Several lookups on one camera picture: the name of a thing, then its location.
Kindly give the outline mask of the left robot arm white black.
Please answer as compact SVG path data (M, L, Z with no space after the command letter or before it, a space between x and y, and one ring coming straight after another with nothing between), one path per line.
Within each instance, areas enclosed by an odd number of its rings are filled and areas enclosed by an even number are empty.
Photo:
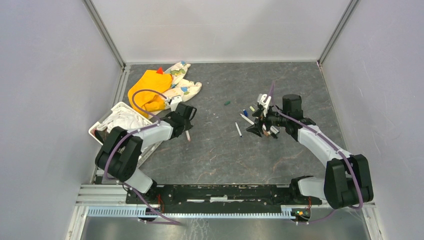
M157 183L138 167L142 150L190 130L196 112L197 108L179 102L174 110L153 124L134 130L114 127L94 160L96 166L104 170L104 177L112 176L138 191L137 196L145 204L153 203L157 198L154 188Z

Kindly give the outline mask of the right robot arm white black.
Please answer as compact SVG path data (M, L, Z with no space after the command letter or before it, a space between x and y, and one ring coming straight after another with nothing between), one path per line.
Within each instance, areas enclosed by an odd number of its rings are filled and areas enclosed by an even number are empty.
M289 199L302 204L309 197L326 201L333 209L360 208L374 199L369 162L362 154L354 155L329 139L304 116L302 98L287 94L282 107L273 104L273 97L259 94L255 118L247 132L262 136L272 127L282 127L295 141L306 147L325 167L324 178L301 176L292 179Z

